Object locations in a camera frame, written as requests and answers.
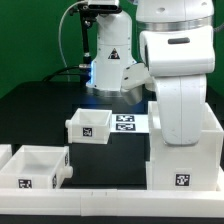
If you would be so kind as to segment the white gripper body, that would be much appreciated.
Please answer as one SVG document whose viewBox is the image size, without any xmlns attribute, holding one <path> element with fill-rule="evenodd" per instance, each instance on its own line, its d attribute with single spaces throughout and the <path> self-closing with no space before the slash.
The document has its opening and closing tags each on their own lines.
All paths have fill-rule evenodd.
<svg viewBox="0 0 224 224">
<path fill-rule="evenodd" d="M 202 132 L 206 76 L 156 78 L 155 88 L 164 141 L 170 145 L 196 144 Z"/>
</svg>

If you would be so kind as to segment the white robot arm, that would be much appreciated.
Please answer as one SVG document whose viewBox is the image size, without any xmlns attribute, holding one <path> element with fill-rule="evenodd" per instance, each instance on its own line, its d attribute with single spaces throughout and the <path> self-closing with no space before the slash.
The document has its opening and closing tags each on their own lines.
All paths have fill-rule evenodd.
<svg viewBox="0 0 224 224">
<path fill-rule="evenodd" d="M 156 93 L 162 136 L 170 145 L 194 145 L 202 132 L 206 75 L 214 71 L 212 0 L 134 0 L 141 61 L 131 64 L 119 0 L 87 0 L 97 14 L 98 52 L 87 88 L 119 91 L 130 104 L 142 87 Z"/>
</svg>

